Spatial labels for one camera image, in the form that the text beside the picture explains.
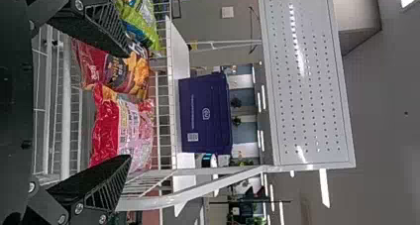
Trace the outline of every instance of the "metal pole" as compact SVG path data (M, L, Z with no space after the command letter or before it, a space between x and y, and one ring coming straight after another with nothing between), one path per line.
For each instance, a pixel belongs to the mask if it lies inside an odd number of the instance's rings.
M291 200L276 200L276 201L226 201L226 202L210 202L210 204L229 204L229 203L291 203Z
M155 72L155 86L158 86L158 72ZM159 117L159 104L158 104L158 88L155 89L156 96L156 113L157 113L157 169L161 169L160 158L160 117Z
M166 75L167 75L167 92L168 92L168 102L169 102L169 114L175 115L176 108L174 106L175 104L175 85L174 85L174 74L173 74L173 58L172 58L172 16L169 17L166 16L166 57L167 57L167 63L166 63ZM176 122L176 117L174 116L169 117L170 122ZM170 143L174 145L174 148L172 149L171 153L177 154L177 137L176 137L176 125L170 126ZM177 168L177 159L171 160L172 168Z
M70 175L70 129L71 129L71 39L63 37L62 66L62 112L61 112L61 170L60 179Z
M52 170L51 172L54 173L54 157L55 157L55 136L56 136L56 118L58 115L57 106L58 106L58 85L59 85L59 68L60 68L60 58L59 58L59 43L61 33L59 31L56 32L56 41L58 45L56 47L56 66L55 66L55 96L54 96L54 111L53 111L53 129L52 129Z
M226 40L226 41L204 41L188 42L188 45L215 45L215 44L260 44L263 40Z
M50 113L52 107L53 27L47 26L46 99L44 114L43 174L49 173Z
M133 173L130 177L139 177L139 176L150 176L150 177L160 177L166 176L170 173L173 173L174 176L186 176L186 175L213 175L213 174L234 174L243 172L249 169L261 168L262 172L267 171L269 166L248 166L248 167L230 167L230 168L206 168L206 169L162 169L162 170L149 170L146 173Z
M120 199L116 211L140 211L167 208L186 203L194 198L204 196L210 192L229 186L233 183L253 177L265 170L265 166L247 169L245 171L220 177L216 180L194 185L173 194L160 197L138 197L136 199Z
M83 119L83 90L79 90L79 123L77 135L77 172L81 171L81 126Z
M38 50L41 51L41 29L38 31ZM38 107L38 96L40 93L40 66L41 66L41 55L38 56L38 65L37 65L37 86L36 86L36 96L35 96L35 108ZM38 111L35 111L35 119L34 119L35 127L34 127L34 171L33 173L37 172L37 151L38 151Z
M196 50L193 51L194 53L203 53L203 52L209 52L214 50L224 50L224 49L234 49L234 48L244 48L244 47L252 47L255 45L262 45L263 43L254 43L254 44L242 44L242 45L230 45L230 46L223 46L223 47L212 47L211 49L205 49L205 50Z

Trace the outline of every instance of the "white metal shelving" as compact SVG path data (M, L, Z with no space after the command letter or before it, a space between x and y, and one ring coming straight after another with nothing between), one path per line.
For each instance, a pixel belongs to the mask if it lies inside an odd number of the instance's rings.
M182 205L193 198L261 173L356 165L332 1L259 2L264 63L256 67L256 94L260 94L258 121L266 165L193 169L182 164L191 155L181 153L178 137L177 80L189 76L189 63L188 67L182 67L174 58L189 58L188 49L182 39L174 40L176 28L171 16L165 14L171 13L171 0L154 0L155 5L161 6L157 11L157 28L163 51L151 59L155 73L151 76L149 94L156 104L153 169L129 175L117 210L161 211L177 206L178 214ZM80 99L81 90L76 87L74 90ZM59 117L54 119L58 124ZM52 137L59 137L59 131L52 133ZM195 176L199 174L227 175L196 185ZM185 185L180 178L191 182ZM158 196L149 196L150 191L157 191Z
M71 56L71 49L65 48L62 40L68 38L51 26L40 28L33 39L33 55L35 64L35 139L34 168L41 184L54 183L62 179L62 88L63 88L63 53ZM71 65L71 98L69 127L71 147L64 149L70 156L67 174L72 175L81 170L81 116L82 91L79 88L79 70Z

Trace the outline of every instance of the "colorful snack bag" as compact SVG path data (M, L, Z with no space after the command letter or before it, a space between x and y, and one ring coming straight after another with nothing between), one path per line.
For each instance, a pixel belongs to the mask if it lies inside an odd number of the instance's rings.
M150 0L115 0L115 6L134 39L151 51L160 51L157 21Z
M150 67L145 48L132 44L130 57L118 58L75 39L72 47L82 74L82 88L102 83L116 92L146 98Z
M131 155L130 172L149 169L155 125L153 102L133 104L118 99L115 92L101 84L93 92L97 114L90 165L96 166L117 155Z

